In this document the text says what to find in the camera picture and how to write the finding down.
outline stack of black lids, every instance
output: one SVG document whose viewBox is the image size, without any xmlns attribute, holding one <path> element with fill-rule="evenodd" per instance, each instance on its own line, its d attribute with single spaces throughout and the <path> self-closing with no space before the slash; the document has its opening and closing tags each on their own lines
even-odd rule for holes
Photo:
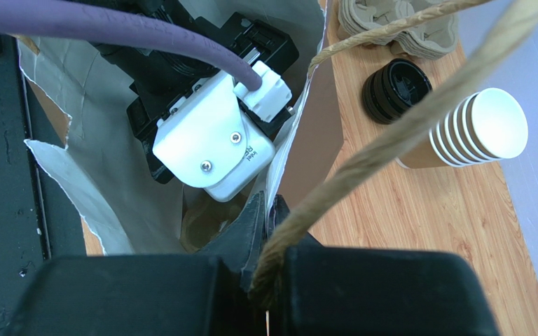
<svg viewBox="0 0 538 336">
<path fill-rule="evenodd" d="M 416 64 L 398 58 L 366 79 L 362 101 L 369 117 L 388 125 L 432 90 L 431 82 Z"/>
</svg>

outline wood grain surface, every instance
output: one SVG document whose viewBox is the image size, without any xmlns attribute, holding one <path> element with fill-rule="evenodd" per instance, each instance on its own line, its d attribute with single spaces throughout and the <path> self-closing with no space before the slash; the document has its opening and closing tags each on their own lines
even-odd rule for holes
<svg viewBox="0 0 538 336">
<path fill-rule="evenodd" d="M 330 43 L 339 41 L 333 14 Z M 364 114 L 360 89 L 393 58 L 389 48 L 379 46 L 333 58 L 345 139 L 331 173 L 384 130 Z M 436 88 L 465 58 L 460 47 L 438 61 L 413 61 Z M 538 280 L 498 163 L 461 169 L 403 169 L 392 163 L 330 210 L 311 233 L 332 246 L 458 253 L 475 269 L 502 333 L 538 335 Z"/>
</svg>

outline cable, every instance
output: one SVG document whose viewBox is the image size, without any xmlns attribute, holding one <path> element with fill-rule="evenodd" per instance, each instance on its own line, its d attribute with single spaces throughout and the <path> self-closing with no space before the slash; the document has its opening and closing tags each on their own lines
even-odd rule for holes
<svg viewBox="0 0 538 336">
<path fill-rule="evenodd" d="M 60 0 L 0 0 L 0 34 L 80 39 L 187 56 L 225 70 L 249 90 L 261 77 L 208 38 L 142 15 Z"/>
</svg>

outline stack of paper cups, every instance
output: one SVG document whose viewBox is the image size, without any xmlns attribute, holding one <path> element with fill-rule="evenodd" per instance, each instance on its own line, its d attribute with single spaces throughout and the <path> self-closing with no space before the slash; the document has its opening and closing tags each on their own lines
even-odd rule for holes
<svg viewBox="0 0 538 336">
<path fill-rule="evenodd" d="M 515 158 L 527 140 L 528 124 L 520 104 L 509 93 L 489 88 L 464 99 L 397 162 L 413 169 L 478 165 Z"/>
</svg>

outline screw head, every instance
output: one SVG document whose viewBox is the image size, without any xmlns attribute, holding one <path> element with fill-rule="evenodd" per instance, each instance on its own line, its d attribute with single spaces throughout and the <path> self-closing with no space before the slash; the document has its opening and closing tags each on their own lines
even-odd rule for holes
<svg viewBox="0 0 538 336">
<path fill-rule="evenodd" d="M 204 171 L 205 173 L 210 172 L 211 168 L 212 168 L 211 162 L 209 162 L 209 161 L 203 161 L 200 164 L 200 170 Z"/>
<path fill-rule="evenodd" d="M 242 140 L 242 135 L 238 132 L 233 132 L 232 135 L 230 135 L 230 140 L 236 144 L 239 143 L 240 140 Z"/>
</svg>

